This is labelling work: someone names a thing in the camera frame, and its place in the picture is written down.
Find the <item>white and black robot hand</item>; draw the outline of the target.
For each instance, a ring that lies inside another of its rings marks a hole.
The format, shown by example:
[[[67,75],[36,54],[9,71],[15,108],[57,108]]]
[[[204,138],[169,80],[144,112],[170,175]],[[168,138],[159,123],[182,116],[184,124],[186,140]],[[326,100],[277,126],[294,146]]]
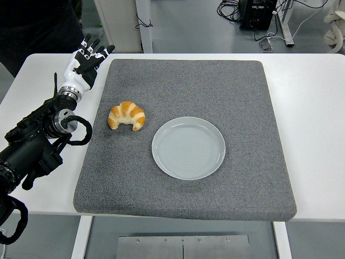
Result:
[[[61,87],[72,87],[84,93],[94,86],[100,64],[115,50],[115,46],[98,48],[100,40],[96,39],[92,43],[90,40],[91,35],[88,34],[72,53],[64,73],[65,82]]]

